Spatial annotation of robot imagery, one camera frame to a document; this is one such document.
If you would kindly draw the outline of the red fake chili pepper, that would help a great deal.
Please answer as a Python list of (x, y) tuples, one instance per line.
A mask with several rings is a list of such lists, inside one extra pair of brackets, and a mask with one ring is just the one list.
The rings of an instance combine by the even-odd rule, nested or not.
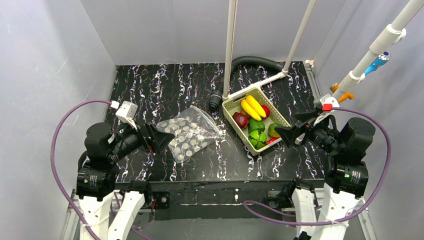
[(273, 137), (273, 138), (269, 139), (269, 140), (266, 142), (266, 144), (265, 144), (265, 145), (269, 145), (269, 144), (271, 144), (271, 143), (273, 143), (273, 142), (275, 142), (276, 140), (279, 140), (279, 139), (280, 139), (279, 137)]

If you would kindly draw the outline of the green yellow fake lemon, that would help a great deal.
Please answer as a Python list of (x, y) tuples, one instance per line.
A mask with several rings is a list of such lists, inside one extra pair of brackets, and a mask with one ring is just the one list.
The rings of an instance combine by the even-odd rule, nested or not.
[(282, 127), (282, 124), (279, 123), (271, 123), (267, 128), (267, 133), (272, 138), (280, 138), (280, 135), (276, 131), (276, 127)]

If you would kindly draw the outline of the red fake apple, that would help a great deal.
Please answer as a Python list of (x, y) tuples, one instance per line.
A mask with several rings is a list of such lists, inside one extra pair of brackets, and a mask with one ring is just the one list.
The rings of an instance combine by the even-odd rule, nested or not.
[(271, 112), (270, 112), (269, 108), (266, 105), (264, 105), (264, 104), (262, 104), (261, 107), (262, 107), (263, 111), (265, 112), (264, 119), (269, 118), (270, 115), (271, 115)]

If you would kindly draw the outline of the clear zip top bag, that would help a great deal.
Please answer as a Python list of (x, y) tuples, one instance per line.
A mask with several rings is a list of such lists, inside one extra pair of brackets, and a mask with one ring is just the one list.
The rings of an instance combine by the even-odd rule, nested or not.
[(222, 137), (213, 118), (194, 105), (190, 105), (171, 119), (157, 123), (156, 128), (175, 135), (168, 147), (177, 164), (187, 161)]

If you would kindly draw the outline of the yellow fake banana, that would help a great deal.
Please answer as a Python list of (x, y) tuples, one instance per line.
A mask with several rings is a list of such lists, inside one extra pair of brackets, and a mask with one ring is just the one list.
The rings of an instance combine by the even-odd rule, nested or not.
[(262, 121), (267, 118), (266, 111), (252, 95), (248, 95), (243, 99), (240, 105), (241, 108), (256, 121)]

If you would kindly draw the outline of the dark red fake fruit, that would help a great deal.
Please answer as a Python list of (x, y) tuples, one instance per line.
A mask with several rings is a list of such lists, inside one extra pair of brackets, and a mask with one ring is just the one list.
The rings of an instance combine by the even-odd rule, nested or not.
[(232, 119), (235, 121), (235, 123), (238, 125), (239, 128), (245, 129), (249, 125), (249, 118), (240, 112), (235, 112), (232, 115)]

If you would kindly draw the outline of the brown fake potato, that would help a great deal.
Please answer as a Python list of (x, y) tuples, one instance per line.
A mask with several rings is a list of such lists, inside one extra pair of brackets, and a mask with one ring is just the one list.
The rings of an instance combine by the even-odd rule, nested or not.
[(243, 109), (240, 111), (240, 113), (245, 115), (248, 119), (250, 118), (250, 116)]

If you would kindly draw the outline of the green fake pepper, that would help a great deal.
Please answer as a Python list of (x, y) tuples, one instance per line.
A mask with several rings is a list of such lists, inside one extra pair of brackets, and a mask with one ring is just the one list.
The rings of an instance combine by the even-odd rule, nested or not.
[(263, 132), (266, 129), (266, 126), (265, 126), (263, 121), (258, 121), (258, 120), (255, 120), (253, 118), (250, 118), (247, 129), (248, 129), (249, 134), (253, 131)]

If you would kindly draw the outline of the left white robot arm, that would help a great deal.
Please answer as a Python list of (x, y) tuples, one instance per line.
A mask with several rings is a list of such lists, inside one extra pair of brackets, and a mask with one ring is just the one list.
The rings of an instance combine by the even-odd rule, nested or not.
[(86, 131), (86, 159), (78, 163), (76, 195), (85, 219), (80, 238), (92, 239), (90, 227), (101, 240), (125, 240), (139, 210), (153, 202), (152, 187), (147, 181), (133, 180), (122, 191), (123, 199), (112, 222), (110, 208), (116, 195), (118, 162), (136, 150), (160, 154), (175, 138), (150, 123), (133, 128), (125, 123), (118, 131), (106, 122), (96, 123)]

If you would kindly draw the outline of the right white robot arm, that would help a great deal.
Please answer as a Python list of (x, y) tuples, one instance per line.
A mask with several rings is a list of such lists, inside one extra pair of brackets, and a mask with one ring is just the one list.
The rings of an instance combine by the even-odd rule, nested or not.
[(293, 126), (277, 126), (276, 133), (287, 147), (310, 141), (328, 153), (324, 165), (324, 197), (319, 215), (315, 210), (312, 184), (294, 179), (289, 184), (290, 200), (296, 210), (298, 240), (341, 240), (349, 226), (341, 218), (350, 216), (363, 197), (369, 172), (363, 161), (376, 128), (360, 117), (350, 118), (341, 131), (333, 115), (316, 111), (299, 113)]

